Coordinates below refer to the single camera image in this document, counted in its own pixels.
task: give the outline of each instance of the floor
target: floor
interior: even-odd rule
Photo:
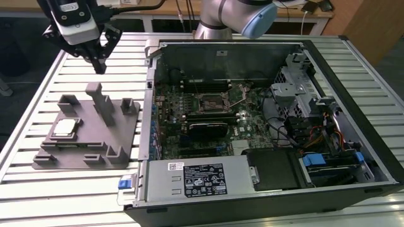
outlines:
[[[141,21],[125,20],[119,22],[119,25],[125,31],[143,31]],[[39,84],[59,53],[59,49],[42,39],[42,33],[47,26],[49,21],[46,19],[0,18],[0,33],[11,32],[14,34],[31,64],[30,71],[19,77],[6,77],[0,74],[6,83],[13,83],[10,84],[10,87],[14,90],[14,95],[11,97],[0,96],[0,150],[7,142],[9,135],[13,133],[21,120]],[[399,41],[398,45],[377,67],[377,70],[381,72],[402,98],[404,98],[404,79],[402,79],[404,78],[403,53],[404,39]]]

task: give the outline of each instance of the blue tab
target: blue tab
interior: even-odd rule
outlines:
[[[307,157],[307,156],[303,157],[303,163],[305,163],[305,166],[310,166],[311,165],[310,157]]]
[[[127,180],[121,180],[119,181],[119,189],[131,189],[133,188],[133,180],[127,179]]]
[[[323,154],[309,154],[303,157],[303,163],[306,166],[311,165],[325,165],[326,160]]]
[[[361,152],[357,152],[355,155],[361,163],[366,161],[365,155]]]

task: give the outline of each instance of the barcode sticker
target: barcode sticker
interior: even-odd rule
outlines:
[[[177,162],[169,164],[169,170],[183,170],[185,169],[185,163]]]

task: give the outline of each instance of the desk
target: desk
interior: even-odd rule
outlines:
[[[141,5],[155,5],[161,0],[142,0]],[[186,0],[179,0],[185,19],[189,18]],[[195,19],[199,20],[202,0],[193,0]],[[278,9],[277,22],[302,23],[305,13],[299,9]],[[2,0],[0,17],[45,17],[37,0]],[[307,14],[306,23],[314,23],[315,26],[310,32],[311,35],[322,35],[329,20],[334,17],[333,12],[323,12],[321,9],[310,15]],[[178,20],[178,6],[175,0],[167,0],[162,8],[150,11],[125,13],[118,16],[122,19],[142,19],[146,32],[154,32],[153,20]]]
[[[142,122],[134,139],[130,166],[125,170],[35,170],[34,156],[57,119],[58,100],[73,94],[89,100],[87,82],[102,82],[111,99],[134,98],[143,105],[147,67],[145,45],[149,39],[190,39],[185,34],[125,33],[107,60],[106,75],[97,75],[82,58],[61,52],[45,78],[13,136],[0,152],[0,223],[2,227],[141,227],[118,205],[122,175],[138,171]],[[327,60],[345,87],[375,126],[389,147],[404,164],[404,105],[350,42],[337,36],[265,35],[261,39],[310,39]],[[319,81],[325,92],[330,89]],[[134,198],[134,193],[125,196]],[[369,199],[354,206],[326,213],[302,214],[209,225],[217,227],[401,227],[404,197],[395,193]]]

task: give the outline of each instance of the warning label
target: warning label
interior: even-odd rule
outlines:
[[[185,186],[189,198],[227,194],[223,164],[185,166]]]

